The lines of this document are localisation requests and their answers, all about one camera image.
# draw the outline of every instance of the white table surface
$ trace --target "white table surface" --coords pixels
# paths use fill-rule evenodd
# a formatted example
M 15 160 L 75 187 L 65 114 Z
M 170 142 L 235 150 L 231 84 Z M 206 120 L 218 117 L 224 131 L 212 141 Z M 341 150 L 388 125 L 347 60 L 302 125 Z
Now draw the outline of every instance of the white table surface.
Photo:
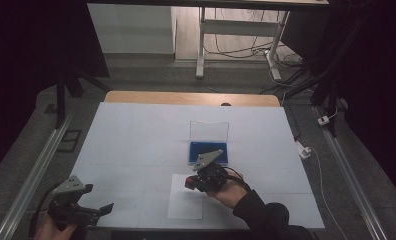
M 324 228 L 281 107 L 101 103 L 73 168 L 91 193 L 79 201 L 99 208 L 114 202 L 98 226 L 124 229 L 246 229 L 205 193 L 202 219 L 168 218 L 173 174 L 188 165 L 191 121 L 229 122 L 228 166 L 241 172 L 264 202 L 283 203 L 290 224 Z

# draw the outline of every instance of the white paper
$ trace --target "white paper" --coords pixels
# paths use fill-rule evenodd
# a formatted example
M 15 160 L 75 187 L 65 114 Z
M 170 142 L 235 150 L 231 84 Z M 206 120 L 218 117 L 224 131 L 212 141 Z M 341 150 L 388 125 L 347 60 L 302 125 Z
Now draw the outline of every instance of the white paper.
M 168 218 L 202 219 L 203 193 L 185 187 L 188 176 L 190 175 L 172 175 Z

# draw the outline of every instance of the white wall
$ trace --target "white wall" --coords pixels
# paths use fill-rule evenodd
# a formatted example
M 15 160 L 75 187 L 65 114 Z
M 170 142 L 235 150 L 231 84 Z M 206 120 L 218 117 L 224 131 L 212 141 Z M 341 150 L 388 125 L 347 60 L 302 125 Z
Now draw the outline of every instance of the white wall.
M 103 53 L 173 54 L 172 7 L 88 4 Z

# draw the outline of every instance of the black sleeve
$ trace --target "black sleeve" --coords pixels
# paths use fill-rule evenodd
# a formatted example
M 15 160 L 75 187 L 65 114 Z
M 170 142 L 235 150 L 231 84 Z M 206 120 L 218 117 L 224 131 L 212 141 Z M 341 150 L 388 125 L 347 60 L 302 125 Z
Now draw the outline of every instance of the black sleeve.
M 258 240 L 312 240 L 304 227 L 289 225 L 289 212 L 283 204 L 264 204 L 255 190 L 238 202 L 233 215 L 242 218 Z

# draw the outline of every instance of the human hand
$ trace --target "human hand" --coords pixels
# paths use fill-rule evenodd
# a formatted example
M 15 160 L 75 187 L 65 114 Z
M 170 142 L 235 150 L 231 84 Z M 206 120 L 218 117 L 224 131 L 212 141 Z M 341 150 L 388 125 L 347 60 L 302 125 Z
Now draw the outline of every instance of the human hand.
M 238 176 L 232 171 L 228 171 L 228 174 L 234 177 L 243 177 L 242 174 L 239 173 L 240 176 Z M 218 192 L 207 192 L 207 195 L 219 200 L 226 207 L 233 209 L 239 200 L 247 195 L 247 191 L 238 182 L 228 179 Z
M 68 224 L 67 227 L 60 231 L 51 217 L 46 214 L 42 226 L 35 235 L 35 240 L 68 240 L 76 230 L 77 225 Z

